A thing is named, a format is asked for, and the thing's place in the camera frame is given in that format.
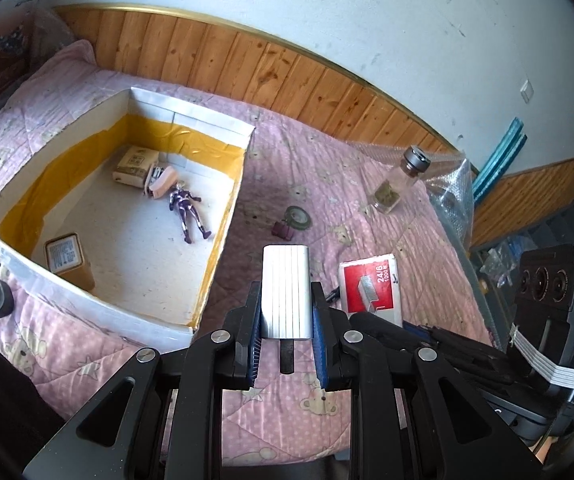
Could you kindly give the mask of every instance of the purple action figure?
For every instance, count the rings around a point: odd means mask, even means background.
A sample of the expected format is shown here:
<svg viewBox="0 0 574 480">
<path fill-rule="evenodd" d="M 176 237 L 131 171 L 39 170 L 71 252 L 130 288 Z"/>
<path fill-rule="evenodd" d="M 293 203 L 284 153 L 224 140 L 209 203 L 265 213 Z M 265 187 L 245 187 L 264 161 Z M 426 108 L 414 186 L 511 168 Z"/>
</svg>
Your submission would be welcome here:
<svg viewBox="0 0 574 480">
<path fill-rule="evenodd" d="M 201 233 L 203 233 L 203 238 L 206 240 L 209 238 L 209 236 L 211 236 L 211 231 L 205 231 L 205 227 L 201 223 L 201 218 L 198 216 L 198 211 L 189 199 L 195 200 L 196 202 L 203 201 L 203 199 L 201 199 L 199 196 L 192 196 L 191 192 L 183 189 L 183 186 L 180 184 L 176 184 L 172 188 L 172 192 L 169 194 L 169 210 L 173 211 L 175 208 L 178 211 L 178 214 L 180 215 L 180 222 L 183 225 L 183 233 L 185 233 L 185 241 L 188 244 L 192 243 L 192 239 L 189 237 L 189 229 L 187 229 L 188 212 L 192 214 L 196 224 L 198 224 L 198 229 L 200 229 Z"/>
</svg>

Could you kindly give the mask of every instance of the light switch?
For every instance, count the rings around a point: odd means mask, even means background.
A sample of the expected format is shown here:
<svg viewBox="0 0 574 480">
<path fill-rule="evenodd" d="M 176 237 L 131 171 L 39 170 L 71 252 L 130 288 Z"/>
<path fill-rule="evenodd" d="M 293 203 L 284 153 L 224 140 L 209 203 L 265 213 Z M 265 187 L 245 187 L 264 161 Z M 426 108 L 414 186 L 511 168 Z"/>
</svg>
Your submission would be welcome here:
<svg viewBox="0 0 574 480">
<path fill-rule="evenodd" d="M 533 97 L 534 87 L 532 86 L 532 83 L 529 81 L 529 79 L 526 79 L 523 83 L 523 86 L 521 86 L 521 95 L 523 96 L 523 101 L 526 103 L 528 103 L 529 99 Z"/>
</svg>

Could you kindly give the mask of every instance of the silver bottle lid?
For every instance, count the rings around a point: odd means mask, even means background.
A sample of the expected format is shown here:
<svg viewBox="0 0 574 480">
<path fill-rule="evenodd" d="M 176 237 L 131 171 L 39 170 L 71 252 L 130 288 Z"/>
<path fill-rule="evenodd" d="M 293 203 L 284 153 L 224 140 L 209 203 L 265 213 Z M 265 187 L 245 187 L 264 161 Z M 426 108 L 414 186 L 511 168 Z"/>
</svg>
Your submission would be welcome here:
<svg viewBox="0 0 574 480">
<path fill-rule="evenodd" d="M 429 157 L 418 146 L 408 147 L 408 149 L 405 150 L 403 156 L 411 166 L 416 168 L 418 173 L 425 173 L 427 168 L 429 168 L 429 164 L 431 163 Z"/>
</svg>

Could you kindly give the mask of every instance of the white wall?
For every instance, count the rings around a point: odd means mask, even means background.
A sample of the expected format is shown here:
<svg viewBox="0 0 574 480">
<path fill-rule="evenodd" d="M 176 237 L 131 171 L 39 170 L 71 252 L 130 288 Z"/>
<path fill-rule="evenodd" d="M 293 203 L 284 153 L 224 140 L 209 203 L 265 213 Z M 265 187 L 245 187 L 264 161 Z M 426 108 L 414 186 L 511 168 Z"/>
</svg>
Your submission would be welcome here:
<svg viewBox="0 0 574 480">
<path fill-rule="evenodd" d="M 515 116 L 529 139 L 510 171 L 574 157 L 570 0 L 43 1 L 177 7 L 275 34 L 378 86 L 478 167 Z"/>
</svg>

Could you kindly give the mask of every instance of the camera lens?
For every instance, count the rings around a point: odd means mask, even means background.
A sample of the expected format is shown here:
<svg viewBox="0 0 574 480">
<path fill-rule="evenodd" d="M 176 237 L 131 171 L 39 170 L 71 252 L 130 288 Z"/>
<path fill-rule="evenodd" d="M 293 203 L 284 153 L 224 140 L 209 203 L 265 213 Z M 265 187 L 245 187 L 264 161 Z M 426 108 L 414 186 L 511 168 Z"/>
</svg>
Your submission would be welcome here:
<svg viewBox="0 0 574 480">
<path fill-rule="evenodd" d="M 567 293 L 567 288 L 567 274 L 564 270 L 559 270 L 552 281 L 552 297 L 554 301 L 562 300 L 565 297 L 565 293 Z"/>
<path fill-rule="evenodd" d="M 534 299 L 541 301 L 545 297 L 547 292 L 547 269 L 545 267 L 539 267 L 534 276 Z"/>
<path fill-rule="evenodd" d="M 523 270 L 523 275 L 521 277 L 521 286 L 520 286 L 520 292 L 521 294 L 525 294 L 525 292 L 527 292 L 527 289 L 529 288 L 529 270 Z"/>
</svg>

